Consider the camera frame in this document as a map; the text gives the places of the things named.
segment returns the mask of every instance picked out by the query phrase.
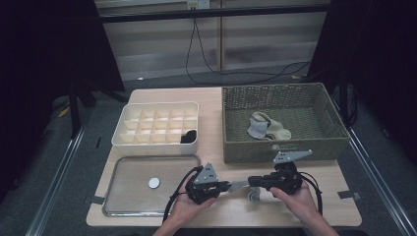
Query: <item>wall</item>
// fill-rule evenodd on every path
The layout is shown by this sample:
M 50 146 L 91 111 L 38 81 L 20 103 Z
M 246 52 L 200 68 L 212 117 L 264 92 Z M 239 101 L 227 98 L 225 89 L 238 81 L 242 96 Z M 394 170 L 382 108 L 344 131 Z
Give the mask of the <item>wall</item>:
M 211 0 L 211 8 L 318 4 L 328 1 Z M 96 0 L 100 14 L 186 10 L 186 1 Z M 326 13 L 197 19 L 208 64 L 214 70 L 286 65 L 313 57 Z M 193 20 L 105 24 L 123 80 L 185 74 Z M 190 73 L 208 71 L 197 32 Z

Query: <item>black curtain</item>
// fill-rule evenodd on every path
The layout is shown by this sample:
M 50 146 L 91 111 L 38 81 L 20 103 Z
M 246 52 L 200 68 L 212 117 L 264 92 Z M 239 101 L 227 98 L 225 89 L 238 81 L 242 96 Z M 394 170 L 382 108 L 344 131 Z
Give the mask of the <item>black curtain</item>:
M 375 1 L 350 78 L 393 139 L 417 164 L 417 3 Z
M 96 16 L 93 0 L 1 1 L 0 203 L 72 82 L 124 90 L 103 25 L 80 20 Z

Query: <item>gray carpet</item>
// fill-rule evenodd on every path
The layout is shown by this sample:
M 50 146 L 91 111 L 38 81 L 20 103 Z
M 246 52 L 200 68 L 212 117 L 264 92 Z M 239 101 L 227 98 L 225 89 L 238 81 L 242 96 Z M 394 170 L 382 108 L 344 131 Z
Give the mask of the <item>gray carpet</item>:
M 272 68 L 269 70 L 279 72 L 279 69 Z M 201 80 L 201 82 L 210 80 L 212 83 L 210 85 L 195 84 L 185 76 L 131 81 L 125 82 L 127 92 L 121 92 L 121 94 L 129 96 L 134 89 L 231 85 L 233 83 L 248 83 L 256 78 L 263 80 L 269 77 L 263 75 L 219 76 L 213 73 L 193 76 L 195 80 Z M 284 77 L 271 79 L 266 83 L 297 83 L 299 81 Z M 111 148 L 111 137 L 120 112 L 125 105 L 101 93 L 95 93 L 94 96 L 97 98 L 95 108 L 83 108 L 81 106 L 82 116 L 87 109 L 92 109 L 92 114 L 87 123 L 83 141 L 71 163 L 71 168 L 66 175 L 64 185 L 42 235 L 151 235 L 155 228 L 90 227 L 86 224 L 89 205 L 85 203 L 85 198 L 92 196 L 95 192 Z M 52 115 L 51 122 L 45 130 L 42 144 L 39 146 L 30 168 L 27 169 L 21 179 L 20 187 L 11 191 L 0 206 L 0 235 L 25 235 L 38 206 L 43 200 L 43 196 L 48 190 L 71 135 L 70 116 L 58 118 L 58 112 Z M 362 103 L 359 103 L 358 120 L 353 128 L 386 178 L 389 186 L 395 191 L 407 213 L 415 220 L 417 209 L 413 199 L 417 191 L 417 183 L 414 181 L 417 175 L 416 166 L 412 165 L 403 155 L 395 140 L 387 139 L 384 136 L 382 126 Z M 353 150 L 350 147 L 347 148 L 338 161 L 350 190 L 359 192 L 362 196 L 362 199 L 356 201 L 356 204 L 363 217 L 363 223 L 353 229 L 361 229 L 369 235 L 401 235 Z M 206 233 L 206 231 L 187 232 L 188 235 L 201 235 L 203 233 Z M 215 233 L 215 235 L 242 235 L 242 232 L 234 230 L 216 230 Z M 245 233 L 249 233 L 248 235 L 265 235 L 266 233 L 293 235 L 288 231 L 278 229 L 271 230 L 271 232 L 259 230 L 245 231 Z

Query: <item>wooden table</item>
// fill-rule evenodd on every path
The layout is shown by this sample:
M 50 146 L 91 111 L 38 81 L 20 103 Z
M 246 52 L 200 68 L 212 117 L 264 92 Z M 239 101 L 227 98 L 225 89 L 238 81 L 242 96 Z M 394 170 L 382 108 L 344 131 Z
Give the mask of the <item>wooden table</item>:
M 220 181 L 240 181 L 251 175 L 273 171 L 271 163 L 225 164 L 223 162 L 221 88 L 138 89 L 130 103 L 196 101 L 199 106 L 197 155 L 202 165 L 211 162 Z M 122 157 L 113 147 L 108 156 L 95 195 L 104 197 L 116 161 Z M 299 171 L 313 175 L 323 191 L 324 216 L 332 226 L 357 226 L 361 215 L 353 199 L 341 199 L 337 192 L 348 190 L 336 160 L 298 161 Z M 284 203 L 262 189 L 261 202 L 252 204 L 247 189 L 222 193 L 216 203 L 195 218 L 189 227 L 300 227 L 300 221 Z M 91 204 L 87 216 L 90 226 L 159 226 L 161 217 L 107 217 L 101 205 Z

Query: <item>round white disc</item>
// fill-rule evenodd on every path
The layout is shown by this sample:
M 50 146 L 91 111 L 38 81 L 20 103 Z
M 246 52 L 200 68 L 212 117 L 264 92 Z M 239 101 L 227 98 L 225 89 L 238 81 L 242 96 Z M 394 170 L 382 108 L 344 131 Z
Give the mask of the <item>round white disc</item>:
M 159 186 L 159 183 L 160 183 L 160 181 L 159 181 L 158 178 L 151 178 L 149 180 L 149 187 L 151 189 L 156 189 Z

